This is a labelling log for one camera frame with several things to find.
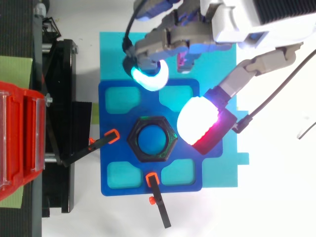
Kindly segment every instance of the red plastic bin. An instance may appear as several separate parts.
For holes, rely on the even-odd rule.
[[[24,90],[24,179],[34,180],[44,169],[46,102],[33,90]]]
[[[0,200],[23,184],[23,94],[0,82]]]
[[[42,172],[45,121],[41,93],[0,82],[0,200]]]

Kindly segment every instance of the hexagonal nut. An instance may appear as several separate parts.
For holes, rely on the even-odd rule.
[[[144,153],[138,145],[138,136],[140,132],[150,125],[157,125],[161,127],[166,134],[166,144],[163,150],[156,155]],[[138,118],[127,138],[129,146],[141,162],[162,162],[168,160],[177,140],[177,134],[174,132],[168,120],[164,116]]]

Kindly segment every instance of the black metal bracket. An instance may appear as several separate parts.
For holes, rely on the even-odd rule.
[[[154,199],[155,199],[155,202],[158,206],[163,225],[165,228],[169,228],[169,227],[171,227],[171,223],[170,223],[169,216],[168,216],[166,207],[164,205],[164,202],[163,202],[163,199],[161,196],[161,192],[160,192],[160,189],[158,186],[156,176],[151,175],[148,177],[148,180],[149,180],[151,189],[153,190]]]
[[[76,54],[71,39],[54,41],[49,54],[43,54],[43,77],[35,81],[36,90],[49,94],[53,102],[46,113],[46,152],[55,163],[46,163],[42,173],[42,217],[50,207],[62,213],[74,208],[75,164],[62,160],[89,145],[92,103],[75,101]]]

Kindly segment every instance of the green tape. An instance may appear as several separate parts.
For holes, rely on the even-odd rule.
[[[92,103],[92,118],[91,118],[91,124],[99,124],[99,104],[98,103]]]
[[[29,88],[32,58],[0,56],[0,81]]]

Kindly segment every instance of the cyan light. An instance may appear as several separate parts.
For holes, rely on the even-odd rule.
[[[131,75],[142,87],[149,91],[162,89],[169,79],[169,68],[164,60],[160,60],[160,71],[154,76],[148,76],[141,70],[133,67]]]
[[[205,97],[193,97],[182,108],[177,129],[180,137],[193,145],[201,139],[218,120],[217,107]]]

